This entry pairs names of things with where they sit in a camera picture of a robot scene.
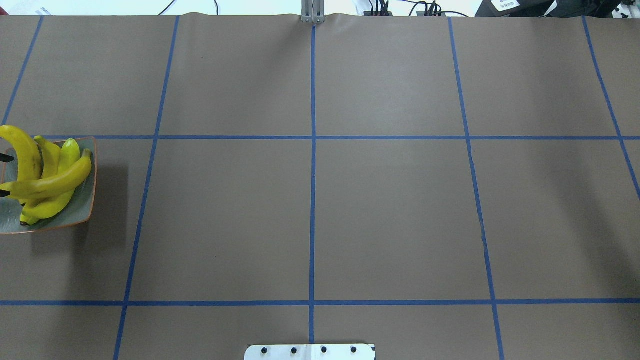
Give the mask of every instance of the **banana bunch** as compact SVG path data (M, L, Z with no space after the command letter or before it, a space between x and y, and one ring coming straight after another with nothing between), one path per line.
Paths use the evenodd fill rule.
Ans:
M32 139L11 125L0 126L0 137L11 143L18 157L17 181L0 184L0 197L20 201L21 225L33 225L40 219L56 216L91 173L92 152L85 149L81 154L74 139L68 139L59 148L42 136ZM2 155L0 160L8 162L13 158Z

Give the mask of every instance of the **bowl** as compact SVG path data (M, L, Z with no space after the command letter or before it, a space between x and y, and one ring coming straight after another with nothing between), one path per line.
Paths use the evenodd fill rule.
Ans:
M95 200L95 185L97 165L97 144L94 137L76 139L80 146L80 152L89 149L92 154L92 167L89 177L76 188L74 196L67 207L59 214L52 218L42 219L32 226L20 225L20 213L22 206L15 199L6 197L0 198L0 235L34 233L38 231L46 231L53 229L62 229L86 222L91 217L93 211L93 201ZM64 141L54 142L62 147ZM7 155L16 158L15 150L9 149L5 152ZM18 161L13 160L4 164L2 172L2 180L0 183L15 181L18 176Z

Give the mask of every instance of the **table surface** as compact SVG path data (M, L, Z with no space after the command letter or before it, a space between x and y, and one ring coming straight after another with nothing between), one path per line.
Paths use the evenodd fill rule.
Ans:
M640 357L640 22L299 21L0 18L3 124L100 156L0 237L1 358Z

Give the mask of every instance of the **black cable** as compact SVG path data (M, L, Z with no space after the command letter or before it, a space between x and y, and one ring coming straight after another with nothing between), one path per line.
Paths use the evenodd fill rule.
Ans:
M457 13L458 15L462 15L462 16L464 16L464 17L468 17L467 15L465 15L465 14L463 14L463 13L459 13L459 12L436 12L436 13L434 13L434 14L433 14L433 15L431 15L431 16L437 16L437 15L440 15L441 13Z
M414 4L413 8L411 8L411 11L409 12L409 16L411 16L413 14L413 11L415 10L415 7L420 5L420 4L424 4L424 11L427 11L427 7L429 6L429 4L427 4L426 1L418 1L417 3Z
M167 9L169 9L169 8L171 7L171 5L173 5L173 3L175 3L175 0L172 0L172 1L171 1L171 3L170 3L169 5L167 5L167 6L166 6L166 8L164 8L164 10L163 10L163 11L161 11L161 12L158 14L158 16L160 16L160 15L164 14L164 12L165 12Z

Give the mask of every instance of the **blue tape line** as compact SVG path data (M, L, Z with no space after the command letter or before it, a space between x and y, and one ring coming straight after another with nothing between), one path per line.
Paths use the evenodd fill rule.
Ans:
M482 204L480 203L480 191L478 190L478 183L476 177L476 165L474 163L473 150L471 148L471 137L469 135L469 124L467 122L467 109L465 107L465 97L462 92L462 80L460 79L460 67L458 65L458 54L456 52L456 40L453 33L453 23L451 18L447 18L449 22L449 36L451 38L451 50L453 53L453 65L456 71L456 82L458 83L458 97L460 98L460 111L462 112L462 123L465 128L465 137L467 138L467 152L469 156L469 165L471 167L471 179L474 184L474 195L476 197L476 209L478 212L478 219L480 221L480 230L482 233L482 243L484 247L484 265L486 267L486 278L489 283L489 295L492 301L493 310L493 324L495 326L495 337L498 345L498 355L500 360L504 360L504 348L502 346L502 333L500 331L500 319L498 317L498 306L495 302L495 289L493 287L493 274L491 270L491 261L489 258L489 246L486 241L486 231L484 230L484 217L482 213Z
M253 300L253 301L129 301L129 306L308 306L306 300Z
M617 140L616 136L492 136L473 135L471 140Z
M403 136L403 135L321 135L317 136L318 140L464 140L464 136L455 135L427 135L427 136Z
M491 304L491 300L316 300L316 306L445 306Z
M618 140L620 141L620 147L622 148L622 153L625 156L625 161L627 162L627 167L629 168L629 173L631 174L631 180L634 182L634 186L636 188L636 195L638 196L638 199L640 199L640 186L638 185L636 172L634 172L634 167L631 164L631 159L629 158L627 147L625 146L625 141L622 137L620 126L618 125L618 119L616 119L616 114L613 111L613 105L611 105L611 100L609 98L607 87L604 85L604 80L602 79L602 73L600 73L600 66L598 66L598 60L596 59L596 52L593 49L593 43L591 41L591 33L589 32L589 26L587 25L587 18L585 16L582 16L582 25L584 26L584 33L587 35L587 42L589 43L589 51L591 51L591 59L593 60L593 66L596 69L596 74L598 75L598 81L600 82L600 87L602 88L604 99L607 101L609 114L611 114L611 120L613 121L613 126L616 128L616 134L618 134Z
M0 300L0 306L122 306L122 301Z
M316 27L311 27L311 209L309 230L309 343L315 342L316 299Z
M543 304L640 304L640 299L512 299L496 300L498 305L543 305Z
M466 300L315 300L314 306L488 306L554 304L640 304L640 298L568 298L568 299L466 299ZM0 306L123 306L124 301L102 300L0 300ZM248 307L309 306L307 300L139 300L127 307Z
M94 137L98 140L152 140L153 135L44 135L47 139L78 139Z
M160 135L161 140L311 140L305 135Z
M127 319L127 306L131 295L131 283L133 282L133 273L136 268L136 258L138 256L138 245L140 243L140 234L142 233L142 223L145 218L145 210L147 207L147 196L149 194L149 186L151 184L151 175L153 174L154 161L156 159L156 148L158 143L158 135L160 134L160 126L162 123L162 115L164 110L164 100L166 98L166 89L169 85L169 76L171 74L171 64L173 61L173 50L175 49L175 39L178 35L178 24L180 17L175 17L173 25L173 36L171 39L171 48L169 50L169 59L166 64L166 72L164 74L164 84L162 95L160 97L160 105L158 107L158 116L156 121L156 131L154 133L154 142L151 146L151 155L149 156L149 166L147 169L147 179L145 180L145 189L142 194L142 203L140 206L140 215L138 216L138 227L136 228L136 238L133 243L133 251L131 253L131 262L129 263L129 275L127 276L127 286L124 293L124 303L122 305L122 313L120 314L120 325L118 326L118 337L116 338L116 346L113 352L113 359L117 360L120 356L120 345L122 344L122 334L124 332L124 324Z
M4 118L2 119L2 125L6 125L6 121L9 119L9 114L11 113L11 107L13 106L15 96L18 94L18 88L20 87L20 83L22 82L24 71L27 69L27 64L29 63L29 59L31 58L31 53L33 52L33 48L36 45L36 40L38 40L38 34L40 34L40 28L42 28L43 21L44 21L44 16L40 16L40 20L38 20L38 26L36 27L35 33L33 33L33 38L31 39L31 45L29 45L29 50L27 51L27 56L25 56L24 62L22 63L22 68L20 69L20 74L18 74L18 79L15 81L15 86L13 87L13 92L11 93L9 104L6 106L6 111L4 112Z
M51 139L86 138L101 140L153 140L154 135L44 135ZM160 140L313 140L310 135L158 135ZM605 140L618 141L618 136L528 136L471 135L471 140ZM316 140L466 140L464 135L317 135ZM640 140L640 136L622 136L624 140Z

